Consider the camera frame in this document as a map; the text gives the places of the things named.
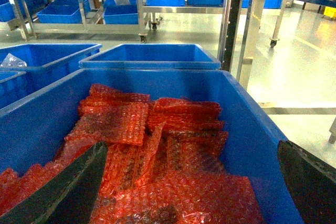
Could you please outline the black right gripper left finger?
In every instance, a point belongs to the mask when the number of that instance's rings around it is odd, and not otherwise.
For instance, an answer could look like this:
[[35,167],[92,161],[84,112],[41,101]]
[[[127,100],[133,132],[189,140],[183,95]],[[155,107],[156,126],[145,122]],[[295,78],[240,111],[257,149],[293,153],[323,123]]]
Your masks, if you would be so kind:
[[90,147],[41,189],[1,216],[1,223],[88,223],[107,152],[105,142]]

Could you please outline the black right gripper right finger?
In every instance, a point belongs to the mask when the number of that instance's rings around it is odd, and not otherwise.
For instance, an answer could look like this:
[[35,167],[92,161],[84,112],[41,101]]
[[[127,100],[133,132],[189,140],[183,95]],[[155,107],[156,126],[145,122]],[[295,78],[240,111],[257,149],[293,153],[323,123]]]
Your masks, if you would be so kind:
[[335,223],[335,168],[291,141],[280,141],[280,170],[304,223]]

